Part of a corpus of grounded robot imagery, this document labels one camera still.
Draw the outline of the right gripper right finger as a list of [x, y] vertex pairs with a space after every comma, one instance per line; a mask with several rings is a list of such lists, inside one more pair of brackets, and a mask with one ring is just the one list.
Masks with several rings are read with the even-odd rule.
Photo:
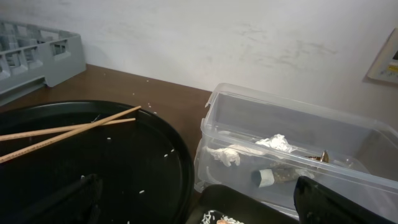
[[300, 224], [394, 224], [305, 176], [297, 179], [294, 205]]

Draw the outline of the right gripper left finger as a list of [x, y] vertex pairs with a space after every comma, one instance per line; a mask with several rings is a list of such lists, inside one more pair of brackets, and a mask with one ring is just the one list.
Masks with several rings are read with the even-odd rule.
[[103, 180], [96, 174], [67, 185], [25, 208], [19, 223], [97, 223]]

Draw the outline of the wooden chopstick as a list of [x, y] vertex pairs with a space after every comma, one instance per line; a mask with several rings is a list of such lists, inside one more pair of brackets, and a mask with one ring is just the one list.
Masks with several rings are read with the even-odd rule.
[[[135, 118], [117, 119], [117, 120], [112, 120], [112, 121], [109, 121], [109, 122], [101, 124], [101, 125], [106, 126], [106, 125], [111, 125], [111, 124], [131, 122], [131, 121], [135, 121], [135, 120], [136, 120]], [[67, 132], [67, 131], [72, 131], [74, 129], [84, 127], [86, 125], [88, 125], [88, 123], [87, 124], [77, 124], [77, 125], [72, 125], [72, 126], [63, 126], [63, 127], [57, 127], [57, 128], [41, 129], [41, 130], [36, 130], [36, 131], [28, 131], [28, 132], [23, 132], [23, 133], [7, 134], [7, 135], [1, 136], [1, 141], [8, 141], [8, 140], [20, 139], [20, 138], [29, 138], [29, 137], [33, 137], [33, 136], [40, 136], [40, 135], [52, 134], [52, 133]]]
[[112, 121], [112, 120], [114, 120], [116, 118], [124, 116], [124, 115], [126, 115], [128, 113], [131, 113], [131, 112], [133, 112], [135, 110], [138, 110], [140, 108], [141, 108], [141, 106], [137, 106], [137, 107], [131, 108], [129, 110], [120, 112], [118, 114], [114, 114], [112, 116], [109, 116], [107, 118], [101, 119], [101, 120], [96, 121], [94, 123], [85, 124], [81, 128], [77, 128], [77, 129], [71, 130], [71, 131], [69, 131], [67, 133], [60, 134], [60, 135], [55, 136], [53, 138], [47, 139], [45, 141], [39, 142], [39, 143], [31, 145], [29, 147], [25, 147], [23, 149], [20, 149], [20, 150], [18, 150], [16, 152], [12, 152], [10, 154], [2, 156], [1, 157], [1, 163], [6, 162], [6, 161], [10, 161], [10, 160], [15, 159], [15, 158], [17, 158], [19, 156], [23, 156], [24, 154], [28, 154], [30, 152], [33, 152], [33, 151], [38, 150], [40, 148], [43, 148], [45, 146], [51, 145], [51, 144], [53, 144], [55, 142], [59, 142], [61, 140], [64, 140], [64, 139], [69, 138], [71, 136], [74, 136], [76, 134], [79, 134], [79, 133], [82, 133], [82, 132], [87, 131], [89, 129], [95, 128], [97, 126], [101, 126], [102, 124], [106, 124], [106, 123], [108, 123], [108, 122], [110, 122], [110, 121]]

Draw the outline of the white napkin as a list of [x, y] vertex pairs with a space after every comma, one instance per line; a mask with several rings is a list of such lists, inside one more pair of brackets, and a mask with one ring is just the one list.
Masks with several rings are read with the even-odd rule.
[[[271, 138], [261, 139], [256, 141], [255, 144], [269, 147], [277, 151], [291, 153], [296, 150], [295, 147], [290, 145], [284, 135], [276, 134]], [[226, 167], [230, 167], [232, 163], [236, 166], [240, 165], [240, 155], [244, 156], [264, 156], [265, 152], [253, 148], [244, 147], [239, 144], [232, 144], [228, 147], [219, 149], [212, 149], [206, 147], [206, 151], [210, 153], [216, 161], [222, 162]]]

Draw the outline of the brown snack wrapper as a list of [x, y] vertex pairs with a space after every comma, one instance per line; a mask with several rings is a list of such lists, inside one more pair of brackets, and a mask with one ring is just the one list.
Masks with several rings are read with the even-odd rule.
[[251, 187], [268, 187], [292, 182], [301, 176], [310, 179], [314, 179], [316, 176], [314, 171], [310, 171], [309, 166], [299, 167], [295, 161], [288, 163], [285, 158], [277, 159], [273, 155], [258, 157], [254, 159], [254, 162], [254, 168], [248, 176]]

